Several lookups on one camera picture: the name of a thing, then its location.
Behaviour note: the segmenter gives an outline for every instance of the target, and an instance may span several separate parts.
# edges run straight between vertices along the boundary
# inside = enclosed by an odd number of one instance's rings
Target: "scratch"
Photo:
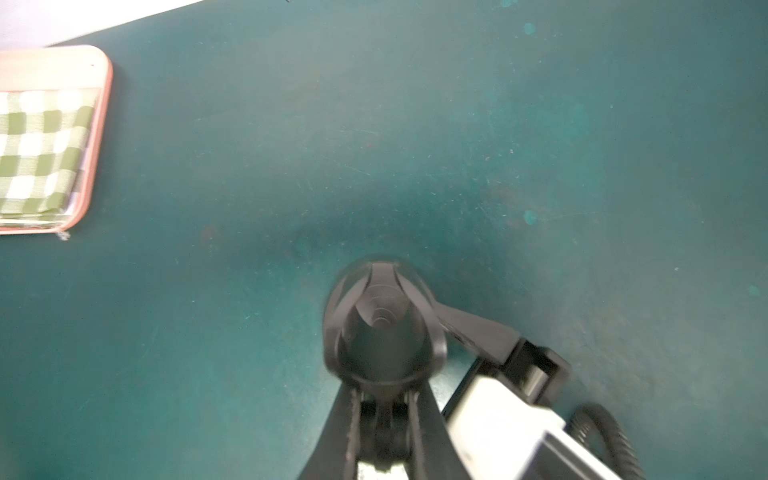
[[[403,175],[403,177],[442,177],[443,175],[461,175],[464,172],[445,172],[441,174],[410,174]]]
[[[210,113],[210,114],[207,114],[207,115],[203,115],[202,117],[195,118],[194,121],[205,120],[207,118],[216,117],[217,115],[228,114],[231,111],[240,110],[240,109],[242,109],[242,107],[225,108],[222,111],[215,111],[213,113]]]
[[[456,278],[455,276],[449,275],[448,273],[444,272],[443,270],[439,269],[438,267],[436,267],[434,265],[427,265],[427,268],[432,269],[435,272],[437,272],[438,275],[443,275],[444,277],[449,278],[449,279],[451,279],[451,280],[453,280],[455,282],[460,282],[461,281],[458,278]]]
[[[344,167],[347,167],[347,168],[351,169],[351,170],[354,170],[355,172],[360,172],[361,174],[363,174],[363,175],[368,175],[369,177],[371,176],[371,174],[369,174],[368,172],[364,172],[364,171],[362,171],[362,170],[357,170],[356,168],[354,168],[354,167],[350,167],[350,166],[349,166],[349,165],[347,165],[347,164],[342,164],[342,165],[343,165]]]
[[[548,222],[550,220],[557,220],[557,219],[566,218],[566,217],[576,217],[581,215],[599,215],[599,214],[604,214],[604,212],[578,212],[576,214],[565,214],[565,215],[557,215],[556,217],[542,218],[540,221]]]
[[[337,161],[337,160],[331,160],[330,158],[328,158],[327,156],[325,156],[325,155],[323,155],[323,154],[320,154],[320,156],[321,156],[321,157],[323,157],[323,158],[325,158],[325,159],[326,159],[326,160],[328,160],[328,161],[332,161],[334,164],[336,164],[336,165],[339,165],[340,167],[347,167],[347,168],[349,168],[350,170],[354,170],[355,172],[361,173],[361,174],[363,174],[363,175],[368,175],[369,177],[371,176],[371,174],[369,174],[369,173],[367,173],[367,172],[364,172],[364,171],[362,171],[362,170],[357,170],[356,168],[354,168],[354,167],[350,167],[349,165],[347,165],[347,164],[343,164],[343,163],[341,163],[341,162],[339,162],[339,161]]]
[[[485,208],[483,208],[482,205],[478,205],[478,206],[480,207],[480,210],[482,210],[482,213],[484,213],[485,216],[493,223],[493,219],[491,218],[490,215],[488,215],[488,212],[485,211]]]
[[[78,409],[78,411],[77,411],[77,412],[80,412],[80,411],[82,411],[82,409],[84,409],[84,408],[85,408],[85,406],[86,406],[88,403],[90,403],[90,402],[91,402],[91,399],[92,399],[92,398],[94,398],[94,394],[93,394],[93,393],[92,393],[92,394],[90,394],[90,395],[88,396],[88,399],[87,399],[87,400],[85,400],[85,402],[83,402],[83,404],[82,404],[82,405],[80,405],[80,408]]]
[[[53,397],[53,413],[55,415],[58,411],[58,370],[51,383],[51,397]]]
[[[531,291],[528,289],[528,287],[526,287],[526,286],[525,286],[525,284],[524,284],[523,282],[521,282],[521,281],[520,281],[520,279],[519,279],[519,278],[516,278],[516,277],[515,277],[515,282],[517,282],[517,283],[520,283],[520,286],[522,286],[522,287],[525,289],[525,291],[526,291],[526,292],[528,292],[528,293],[530,293],[530,292],[531,292]]]
[[[126,373],[130,369],[134,369],[138,366],[138,364],[141,362],[141,360],[144,359],[147,355],[149,355],[150,350],[152,350],[152,346],[154,345],[154,341],[157,338],[157,331],[160,330],[160,322],[157,322],[157,325],[154,326],[154,332],[152,332],[152,338],[149,341],[149,346],[144,351],[144,353],[141,354],[141,356],[134,362],[133,365],[127,366],[124,369],[122,369],[120,372],[116,373],[115,376],[120,376],[124,373]]]

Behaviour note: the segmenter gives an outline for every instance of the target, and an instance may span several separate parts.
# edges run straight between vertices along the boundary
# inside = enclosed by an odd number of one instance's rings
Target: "green tabletop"
[[[561,354],[558,411],[604,403],[649,478],[765,478],[765,19],[206,0],[72,41],[110,108],[71,239],[0,238],[0,478],[295,478],[374,253]]]

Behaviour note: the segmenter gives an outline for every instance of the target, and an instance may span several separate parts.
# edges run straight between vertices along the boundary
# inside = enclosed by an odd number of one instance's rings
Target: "black cable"
[[[605,463],[622,480],[645,480],[632,445],[618,422],[605,407],[597,403],[585,403],[574,412],[565,431],[589,449],[591,435],[599,435],[605,445]]]

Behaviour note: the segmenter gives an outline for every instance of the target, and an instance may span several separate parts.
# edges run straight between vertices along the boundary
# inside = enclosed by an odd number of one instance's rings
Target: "green checkered cloth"
[[[0,92],[0,225],[66,220],[98,94]]]

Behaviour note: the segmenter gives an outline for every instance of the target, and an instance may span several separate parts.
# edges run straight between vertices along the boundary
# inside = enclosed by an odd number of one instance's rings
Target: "pink tray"
[[[83,183],[71,217],[51,228],[0,227],[0,235],[63,232],[85,215],[91,204],[98,148],[101,145],[111,85],[112,63],[104,52],[90,45],[0,51],[0,91],[101,89],[93,114],[91,136],[80,167]]]

